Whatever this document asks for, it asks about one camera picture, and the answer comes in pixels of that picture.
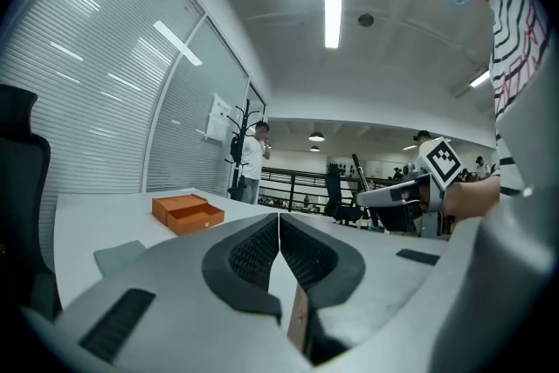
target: white ceiling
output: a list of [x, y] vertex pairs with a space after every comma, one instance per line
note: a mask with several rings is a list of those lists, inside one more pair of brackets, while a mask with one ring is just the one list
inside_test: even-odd
[[[307, 71], [320, 82], [320, 70], [358, 61], [367, 76], [386, 76], [396, 67], [426, 86], [439, 85], [491, 115], [493, 92], [487, 82], [468, 83], [487, 67], [493, 48], [493, 14], [483, 1], [457, 6], [450, 0], [343, 0], [340, 48], [324, 48], [324, 0], [231, 0], [275, 86], [290, 73]], [[375, 23], [362, 28], [357, 18]], [[352, 79], [355, 75], [355, 86]], [[362, 73], [344, 73], [358, 88]]]
[[[417, 151], [412, 149], [402, 151], [415, 142], [413, 136], [417, 129], [380, 127], [367, 123], [344, 123], [340, 121], [308, 121], [308, 120], [269, 120], [270, 143], [273, 150], [308, 151], [317, 145], [322, 154], [350, 157], [356, 153], [363, 159], [389, 155], [394, 161], [394, 155], [403, 159], [412, 159]], [[308, 137], [313, 132], [321, 132], [324, 142], [311, 142]], [[464, 142], [459, 139], [451, 140], [452, 147], [459, 153], [479, 152], [484, 155], [486, 147]]]

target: black cap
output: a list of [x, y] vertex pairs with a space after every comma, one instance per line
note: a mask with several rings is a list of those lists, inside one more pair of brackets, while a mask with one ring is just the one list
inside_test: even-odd
[[424, 129], [421, 130], [421, 131], [419, 131], [418, 134], [417, 134], [415, 137], [413, 137], [413, 140], [414, 140], [415, 142], [417, 142], [417, 141], [419, 140], [420, 137], [426, 137], [426, 138], [428, 138], [428, 139], [431, 139], [431, 138], [432, 138], [432, 137], [431, 137], [431, 134], [429, 134], [429, 131], [425, 131]]

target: gray mouse pad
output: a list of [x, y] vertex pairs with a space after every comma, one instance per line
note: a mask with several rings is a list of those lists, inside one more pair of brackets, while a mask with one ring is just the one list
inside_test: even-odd
[[146, 250], [146, 247], [138, 240], [130, 241], [116, 247], [101, 249], [93, 253], [97, 266], [103, 276], [119, 271], [130, 261]]

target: office chair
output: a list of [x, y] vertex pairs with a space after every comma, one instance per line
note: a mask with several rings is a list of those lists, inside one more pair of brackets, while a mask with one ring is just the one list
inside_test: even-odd
[[324, 208], [326, 216], [331, 216], [340, 223], [345, 221], [345, 225], [349, 225], [349, 221], [356, 222], [361, 219], [361, 209], [347, 206], [342, 202], [340, 175], [333, 169], [326, 174], [326, 189], [328, 190], [328, 203]]
[[2, 268], [21, 305], [52, 319], [60, 308], [54, 274], [43, 261], [38, 214], [51, 147], [31, 132], [37, 95], [0, 84], [0, 239]]

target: orange box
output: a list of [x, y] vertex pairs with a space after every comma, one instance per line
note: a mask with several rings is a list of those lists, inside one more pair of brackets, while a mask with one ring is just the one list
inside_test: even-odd
[[153, 199], [151, 213], [177, 235], [209, 229], [225, 220], [225, 212], [196, 195]]

